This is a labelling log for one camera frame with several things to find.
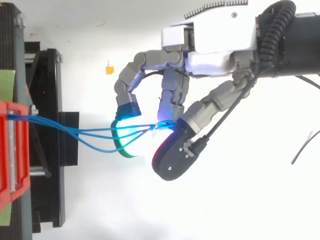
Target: gray plastic part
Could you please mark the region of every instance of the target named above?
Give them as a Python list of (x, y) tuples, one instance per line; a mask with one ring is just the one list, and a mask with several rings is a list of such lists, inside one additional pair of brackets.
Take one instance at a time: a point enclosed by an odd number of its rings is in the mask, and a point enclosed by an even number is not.
[[(145, 70), (166, 70), (168, 68), (179, 69), (183, 66), (184, 56), (181, 50), (171, 52), (166, 52), (165, 50), (139, 52), (137, 55), (135, 55), (133, 62), (129, 62), (121, 71), (119, 79), (114, 85), (114, 91), (117, 93), (116, 101), (118, 106), (137, 102), (137, 98), (134, 94), (132, 94), (132, 91), (145, 77)], [(183, 94), (181, 95), (181, 90), (179, 90), (179, 87), (176, 89), (178, 90), (178, 99), (175, 102), (178, 103), (181, 100), (184, 101), (186, 96)], [(183, 113), (184, 110), (181, 108), (181, 106), (176, 108), (177, 110), (175, 111), (178, 111), (179, 113), (182, 111)]]
[(146, 62), (144, 52), (139, 52), (135, 55), (133, 62), (129, 62), (121, 71), (119, 80), (128, 86), (128, 92), (132, 92), (145, 77), (146, 73), (142, 70)]
[(189, 77), (169, 68), (164, 71), (161, 87), (158, 121), (176, 121), (185, 110), (183, 103), (189, 89)]
[(218, 112), (223, 112), (231, 107), (247, 84), (248, 71), (238, 76), (241, 79), (228, 80), (213, 89), (201, 101), (193, 103), (181, 118), (188, 123), (193, 131), (198, 134), (212, 120)]
[(116, 97), (116, 103), (118, 106), (125, 105), (127, 103), (138, 103), (136, 95), (129, 92), (119, 93)]
[(198, 134), (211, 122), (213, 116), (218, 112), (220, 112), (220, 110), (214, 102), (205, 104), (201, 101), (196, 101), (181, 116), (181, 119), (184, 120), (196, 134)]
[(183, 52), (150, 50), (145, 53), (145, 70), (164, 70), (168, 65), (173, 68), (182, 67), (184, 65)]

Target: green tape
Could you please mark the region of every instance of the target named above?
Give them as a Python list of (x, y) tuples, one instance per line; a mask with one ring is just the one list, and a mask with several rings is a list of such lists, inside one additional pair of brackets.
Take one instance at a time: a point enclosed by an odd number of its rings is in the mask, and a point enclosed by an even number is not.
[(0, 101), (13, 101), (15, 74), (15, 70), (0, 69)]
[[(14, 100), (15, 70), (0, 69), (0, 101)], [(7, 204), (0, 210), (0, 226), (10, 226), (12, 204)]]
[(10, 226), (11, 207), (12, 204), (10, 202), (0, 211), (0, 227)]

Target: robotic hand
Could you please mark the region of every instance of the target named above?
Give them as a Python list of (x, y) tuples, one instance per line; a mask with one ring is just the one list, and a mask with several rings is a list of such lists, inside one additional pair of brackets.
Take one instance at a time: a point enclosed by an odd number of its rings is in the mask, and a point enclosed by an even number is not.
[[(295, 11), (289, 0), (271, 5), (258, 17), (246, 0), (206, 4), (162, 31), (162, 50), (140, 52), (122, 70), (114, 86), (116, 121), (141, 115), (132, 92), (148, 76), (145, 71), (163, 74), (157, 118), (176, 121), (176, 126), (153, 156), (152, 167), (161, 178), (177, 179), (196, 161), (258, 78), (320, 73), (320, 13)], [(184, 112), (190, 77), (226, 75), (233, 80)], [(192, 142), (215, 114), (226, 110), (207, 135)]]

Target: black metal frame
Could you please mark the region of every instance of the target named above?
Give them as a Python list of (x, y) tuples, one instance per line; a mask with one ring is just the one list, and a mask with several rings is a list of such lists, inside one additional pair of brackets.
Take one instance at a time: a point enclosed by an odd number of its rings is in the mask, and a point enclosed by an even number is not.
[[(61, 72), (56, 49), (35, 49), (35, 42), (25, 43), (26, 53), (35, 53), (32, 64), (26, 64), (27, 84), (33, 104), (39, 116), (56, 121), (64, 126), (78, 128), (78, 112), (61, 110)], [(45, 176), (31, 177), (32, 227), (39, 233), (40, 223), (52, 222), (54, 228), (65, 222), (65, 166), (78, 164), (78, 142), (58, 131), (41, 125), (32, 126), (30, 165), (41, 165)]]

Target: coiled black cable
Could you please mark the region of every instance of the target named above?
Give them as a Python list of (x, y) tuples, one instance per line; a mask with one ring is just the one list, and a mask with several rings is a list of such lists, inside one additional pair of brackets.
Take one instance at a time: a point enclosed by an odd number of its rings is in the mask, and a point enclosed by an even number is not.
[(262, 39), (259, 51), (259, 65), (265, 69), (273, 66), (273, 60), (279, 42), (296, 12), (296, 5), (290, 0), (282, 0), (269, 6), (263, 13), (272, 13), (279, 9), (270, 28)]
[(282, 0), (278, 1), (271, 6), (269, 6), (263, 13), (274, 13), (276, 9), (277, 15), (274, 18), (270, 28), (265, 34), (262, 43), (260, 52), (258, 55), (259, 63), (257, 71), (251, 81), (245, 86), (243, 92), (239, 95), (239, 97), (234, 101), (231, 107), (226, 111), (226, 113), (221, 117), (221, 119), (214, 125), (214, 127), (202, 138), (199, 138), (195, 143), (204, 142), (206, 143), (213, 135), (213, 133), (220, 127), (220, 125), (225, 121), (225, 119), (230, 115), (230, 113), (234, 110), (234, 108), (239, 104), (241, 99), (245, 96), (245, 94), (253, 87), (256, 80), (259, 76), (270, 70), (274, 67), (273, 59), (275, 56), (275, 51), (278, 48), (280, 39), (285, 33), (285, 30), (292, 18), (296, 13), (296, 5), (290, 0)]

